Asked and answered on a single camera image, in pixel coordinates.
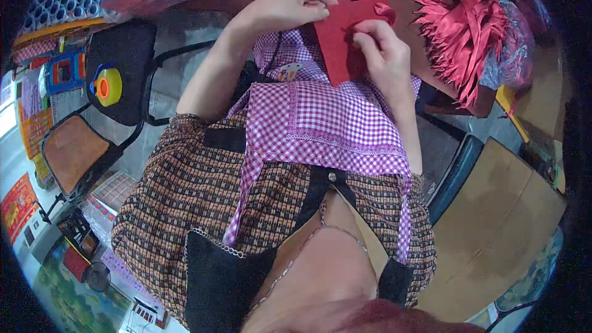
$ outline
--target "red poster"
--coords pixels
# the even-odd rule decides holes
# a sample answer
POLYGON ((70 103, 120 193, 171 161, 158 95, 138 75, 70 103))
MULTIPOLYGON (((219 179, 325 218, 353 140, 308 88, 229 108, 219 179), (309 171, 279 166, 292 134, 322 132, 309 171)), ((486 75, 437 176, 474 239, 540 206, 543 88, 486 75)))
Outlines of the red poster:
POLYGON ((11 245, 39 208, 38 204, 33 204, 36 200, 37 195, 29 181, 29 174, 24 174, 2 200, 0 204, 2 225, 6 227, 11 245))

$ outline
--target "checkered tablecloth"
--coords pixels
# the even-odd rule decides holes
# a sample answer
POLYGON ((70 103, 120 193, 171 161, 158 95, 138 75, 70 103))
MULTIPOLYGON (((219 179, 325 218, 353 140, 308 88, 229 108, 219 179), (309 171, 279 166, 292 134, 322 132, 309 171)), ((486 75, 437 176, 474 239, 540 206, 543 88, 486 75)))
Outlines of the checkered tablecloth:
POLYGON ((31 44, 28 47, 22 48, 21 50, 14 53, 14 62, 20 63, 26 60, 30 60, 31 58, 34 58, 36 56, 40 56, 41 54, 51 52, 55 50, 56 45, 57 41, 55 39, 31 44))

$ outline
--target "red paper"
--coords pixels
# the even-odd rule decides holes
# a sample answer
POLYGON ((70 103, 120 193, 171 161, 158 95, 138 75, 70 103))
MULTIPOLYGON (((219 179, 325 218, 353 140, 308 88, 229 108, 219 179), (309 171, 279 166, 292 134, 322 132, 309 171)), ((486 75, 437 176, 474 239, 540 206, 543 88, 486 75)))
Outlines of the red paper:
POLYGON ((353 26, 367 19, 385 20, 385 17, 376 14, 375 4, 388 2, 339 0, 339 4, 329 7, 328 18, 314 23, 331 85, 364 77, 366 58, 361 50, 353 46, 353 26))

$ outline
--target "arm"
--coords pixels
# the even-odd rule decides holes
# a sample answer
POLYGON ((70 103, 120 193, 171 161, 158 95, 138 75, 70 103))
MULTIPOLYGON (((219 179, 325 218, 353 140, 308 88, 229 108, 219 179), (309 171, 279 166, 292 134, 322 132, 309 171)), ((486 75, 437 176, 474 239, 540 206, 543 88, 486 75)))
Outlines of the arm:
POLYGON ((226 26, 183 92, 177 113, 209 121, 228 108, 247 55, 257 37, 326 18, 337 0, 255 0, 226 26))
POLYGON ((411 50, 388 23, 366 20, 355 26, 353 40, 362 49, 368 72, 384 95, 407 153, 409 168, 421 175, 421 147, 415 120, 415 95, 411 90, 411 50))

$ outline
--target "forearm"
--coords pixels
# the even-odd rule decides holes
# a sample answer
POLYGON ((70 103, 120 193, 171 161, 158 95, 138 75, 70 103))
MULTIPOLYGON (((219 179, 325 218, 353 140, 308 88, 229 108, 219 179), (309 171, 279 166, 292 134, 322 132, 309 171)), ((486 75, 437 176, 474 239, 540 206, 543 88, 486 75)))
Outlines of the forearm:
POLYGON ((413 174, 421 175, 423 173, 423 163, 421 161, 421 147, 415 116, 415 95, 412 92, 409 94, 405 95, 404 100, 388 95, 385 96, 385 99, 391 109, 395 126, 399 131, 403 148, 407 154, 409 168, 413 174))
POLYGON ((208 121, 221 119, 256 38, 240 17, 234 18, 187 84, 177 113, 190 113, 208 121))

